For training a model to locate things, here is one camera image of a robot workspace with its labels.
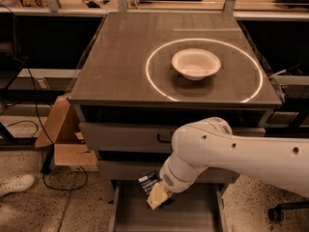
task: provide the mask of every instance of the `floor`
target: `floor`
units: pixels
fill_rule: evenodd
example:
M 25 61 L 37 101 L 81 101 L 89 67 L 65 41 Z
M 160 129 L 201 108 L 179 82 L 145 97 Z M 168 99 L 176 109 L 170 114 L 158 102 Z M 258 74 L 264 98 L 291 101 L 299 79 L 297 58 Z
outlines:
M 20 117 L 20 111 L 26 110 L 28 112 Z M 43 122 L 47 113 L 48 108 L 41 113 Z M 38 124 L 32 105 L 10 107 L 0 116 L 5 126 L 20 120 Z M 25 137 L 31 135 L 35 127 L 32 123 L 21 123 L 8 129 L 14 136 Z M 0 231 L 108 231 L 113 189 L 98 172 L 87 172 L 86 186 L 77 190 L 47 188 L 40 173 L 42 153 L 32 146 L 0 146 L 0 165 L 0 178 L 26 173 L 37 178 L 27 191 L 0 199 Z M 57 189 L 75 189 L 83 185 L 85 177 L 82 171 L 58 169 L 46 175 L 45 181 Z M 280 223 L 270 222 L 267 217 L 267 210 L 278 203 L 300 200 L 304 198 L 240 176 L 223 195 L 228 232 L 309 231 L 309 210 L 285 211 Z

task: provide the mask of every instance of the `cardboard box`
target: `cardboard box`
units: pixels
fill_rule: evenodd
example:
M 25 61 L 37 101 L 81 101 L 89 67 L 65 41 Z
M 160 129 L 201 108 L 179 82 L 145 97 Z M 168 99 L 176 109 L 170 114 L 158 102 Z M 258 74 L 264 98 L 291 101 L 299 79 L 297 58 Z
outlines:
M 84 144 L 78 127 L 79 119 L 68 96 L 57 98 L 35 146 L 41 148 L 54 144 L 55 166 L 69 166 L 73 170 L 80 170 L 79 166 L 82 166 L 87 171 L 98 171 L 97 157 Z

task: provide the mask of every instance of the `person's foot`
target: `person's foot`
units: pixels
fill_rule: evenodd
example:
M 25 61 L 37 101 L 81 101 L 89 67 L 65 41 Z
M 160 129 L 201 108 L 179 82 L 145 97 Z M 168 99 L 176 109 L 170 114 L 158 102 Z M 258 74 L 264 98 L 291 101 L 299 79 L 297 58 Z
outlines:
M 31 187 L 35 181 L 36 178 L 31 174 L 0 179 L 0 197 L 11 192 L 23 192 Z

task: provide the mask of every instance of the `black drawer handle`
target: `black drawer handle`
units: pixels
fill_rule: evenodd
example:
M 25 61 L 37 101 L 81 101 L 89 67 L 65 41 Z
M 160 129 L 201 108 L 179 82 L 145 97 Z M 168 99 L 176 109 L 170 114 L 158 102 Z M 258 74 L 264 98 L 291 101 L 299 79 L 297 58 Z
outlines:
M 160 135 L 160 134 L 157 134 L 157 135 L 156 135 L 156 139 L 157 139 L 157 141 L 159 141 L 160 143 L 171 143 L 171 140 L 161 139 L 161 135 Z

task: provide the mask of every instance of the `white bowl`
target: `white bowl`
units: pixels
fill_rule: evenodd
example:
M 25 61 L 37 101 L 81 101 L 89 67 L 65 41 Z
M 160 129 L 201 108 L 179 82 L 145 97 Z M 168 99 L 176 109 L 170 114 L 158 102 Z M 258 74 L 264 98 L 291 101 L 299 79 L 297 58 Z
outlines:
M 175 70 L 189 80 L 201 80 L 220 70 L 220 60 L 211 52 L 190 48 L 177 52 L 172 65 Z

